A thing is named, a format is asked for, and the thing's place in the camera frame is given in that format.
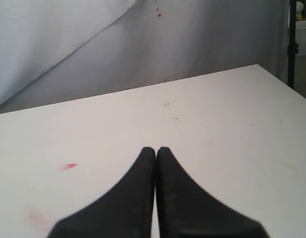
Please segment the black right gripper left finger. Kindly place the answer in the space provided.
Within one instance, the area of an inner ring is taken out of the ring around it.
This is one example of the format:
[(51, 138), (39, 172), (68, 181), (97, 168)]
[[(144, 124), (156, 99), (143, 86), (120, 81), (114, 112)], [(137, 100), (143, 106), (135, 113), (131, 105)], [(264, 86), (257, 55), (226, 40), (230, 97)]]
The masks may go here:
[(123, 178), (101, 198), (58, 221), (50, 238), (149, 238), (155, 151), (144, 147)]

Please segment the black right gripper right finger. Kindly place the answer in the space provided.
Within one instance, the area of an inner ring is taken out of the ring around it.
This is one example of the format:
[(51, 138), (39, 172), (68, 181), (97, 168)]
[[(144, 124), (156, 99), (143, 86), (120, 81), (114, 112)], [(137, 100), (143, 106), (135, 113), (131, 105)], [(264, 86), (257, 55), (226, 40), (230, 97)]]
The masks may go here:
[(156, 204), (162, 238), (266, 238), (261, 223), (201, 188), (168, 147), (156, 156)]

